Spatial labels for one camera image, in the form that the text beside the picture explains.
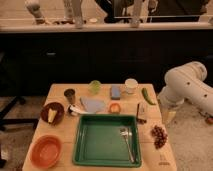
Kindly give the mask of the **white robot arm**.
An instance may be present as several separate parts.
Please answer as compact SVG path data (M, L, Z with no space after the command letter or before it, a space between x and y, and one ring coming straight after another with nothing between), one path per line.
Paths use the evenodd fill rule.
M206 77L205 65L197 61L166 72L165 86L157 96L164 124L174 118L176 110L185 100L194 104L208 119L213 118L213 87L204 83Z

